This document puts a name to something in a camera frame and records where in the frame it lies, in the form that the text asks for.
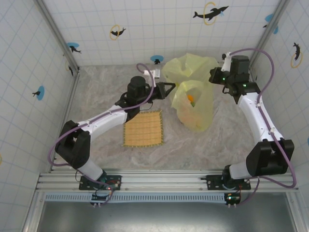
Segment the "vent grille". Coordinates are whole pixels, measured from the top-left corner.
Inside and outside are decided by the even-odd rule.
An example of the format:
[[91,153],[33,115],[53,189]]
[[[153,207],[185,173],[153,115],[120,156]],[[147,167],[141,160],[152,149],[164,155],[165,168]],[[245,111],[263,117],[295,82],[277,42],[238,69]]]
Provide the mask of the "vent grille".
[[[47,193],[48,202],[94,202],[92,193]],[[114,193],[110,203],[130,202],[211,202],[225,203],[224,193]]]
[[91,194],[87,193],[47,193],[46,202],[90,202]]

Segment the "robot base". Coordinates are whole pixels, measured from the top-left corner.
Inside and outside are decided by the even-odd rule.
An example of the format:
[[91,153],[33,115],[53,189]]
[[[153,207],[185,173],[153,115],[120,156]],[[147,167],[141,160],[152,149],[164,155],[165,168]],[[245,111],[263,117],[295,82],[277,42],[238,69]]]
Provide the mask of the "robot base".
[[[113,190],[120,190],[121,187],[121,176],[120,175],[106,175],[102,182],[110,185]],[[100,184],[94,183],[88,180],[86,177],[81,176],[81,181],[79,184],[79,190],[108,190],[106,186],[101,186]]]
[[224,167],[222,175],[207,175],[205,178],[207,180],[208,190],[250,190],[250,181],[245,181],[245,179],[232,179],[230,174],[230,165]]
[[240,187],[241,190],[251,190],[250,182],[247,183],[244,181],[244,179],[235,180],[235,183],[229,184],[229,186],[224,185],[222,175],[207,175],[205,179],[207,181],[208,190],[239,190]]

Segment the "orange object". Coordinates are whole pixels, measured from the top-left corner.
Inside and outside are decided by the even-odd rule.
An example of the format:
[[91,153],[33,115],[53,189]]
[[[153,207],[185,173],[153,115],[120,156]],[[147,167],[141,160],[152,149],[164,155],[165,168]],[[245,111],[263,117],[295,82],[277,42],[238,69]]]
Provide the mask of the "orange object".
[[194,98],[192,97],[192,95],[187,95],[188,99],[190,102],[194,102]]

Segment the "metal rail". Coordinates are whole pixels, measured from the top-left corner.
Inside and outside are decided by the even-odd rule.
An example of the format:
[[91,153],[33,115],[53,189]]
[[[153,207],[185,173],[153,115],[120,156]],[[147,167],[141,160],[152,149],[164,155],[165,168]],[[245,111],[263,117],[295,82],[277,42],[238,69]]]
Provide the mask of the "metal rail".
[[[212,192],[230,191],[207,190],[207,183],[201,180],[208,174],[221,174],[219,170],[106,170],[107,174],[122,176],[122,190],[117,192]],[[275,180],[287,185],[292,184],[291,174],[272,176]],[[257,179],[251,180],[251,192]],[[70,169],[55,170],[49,174],[41,174],[37,192],[94,192],[79,190],[79,182],[75,180],[75,171]],[[286,189],[272,182],[261,179],[258,192],[297,192],[297,189]]]
[[[290,0],[280,0],[279,1],[279,5],[271,19],[271,21],[269,22],[269,24],[266,27],[266,31],[263,34],[262,38],[260,39],[258,45],[257,45],[257,49],[263,49],[266,45],[266,43],[268,42],[271,34],[273,33],[273,31],[275,30],[275,28],[278,25],[278,22],[283,14],[283,12],[285,11],[286,7],[288,6]],[[256,62],[258,56],[260,55],[259,52],[254,52],[252,54],[252,57],[250,59],[250,66],[252,67],[254,65],[254,63]]]
[[54,35],[56,41],[58,42],[58,45],[63,51],[64,56],[67,58],[70,67],[74,69],[76,73],[78,73],[77,62],[74,59],[72,52],[69,50],[66,41],[64,40],[61,32],[59,31],[56,23],[54,22],[51,14],[49,13],[44,1],[43,0],[33,0],[33,1],[35,5],[38,7],[43,19],[45,20],[52,34]]

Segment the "yellow plastic bag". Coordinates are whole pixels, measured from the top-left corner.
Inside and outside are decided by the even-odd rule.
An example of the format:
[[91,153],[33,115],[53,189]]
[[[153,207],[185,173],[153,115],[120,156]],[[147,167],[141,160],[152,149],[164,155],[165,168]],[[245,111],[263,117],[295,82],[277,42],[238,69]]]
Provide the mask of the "yellow plastic bag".
[[178,87],[183,81],[208,81],[211,76],[209,71],[218,66],[218,62],[213,57],[200,57],[187,53],[167,62],[162,69],[162,74],[168,82],[175,83]]
[[199,132],[206,130],[212,123],[212,99],[211,83],[184,81],[175,93],[172,107],[187,128]]
[[169,94],[179,120],[192,131],[204,131],[212,123],[210,70],[218,67],[215,58],[187,53],[167,62],[162,74],[176,84]]

